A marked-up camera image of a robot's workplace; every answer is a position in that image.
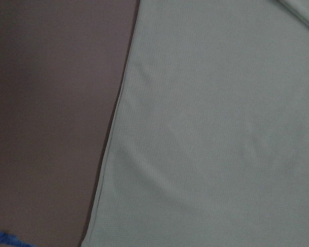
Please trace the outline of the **olive green long-sleeve shirt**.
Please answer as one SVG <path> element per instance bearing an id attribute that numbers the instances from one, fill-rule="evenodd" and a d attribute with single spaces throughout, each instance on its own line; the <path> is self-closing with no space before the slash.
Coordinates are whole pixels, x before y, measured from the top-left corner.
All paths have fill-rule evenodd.
<path id="1" fill-rule="evenodd" d="M 141 1 L 82 246 L 309 246 L 309 1 Z"/>

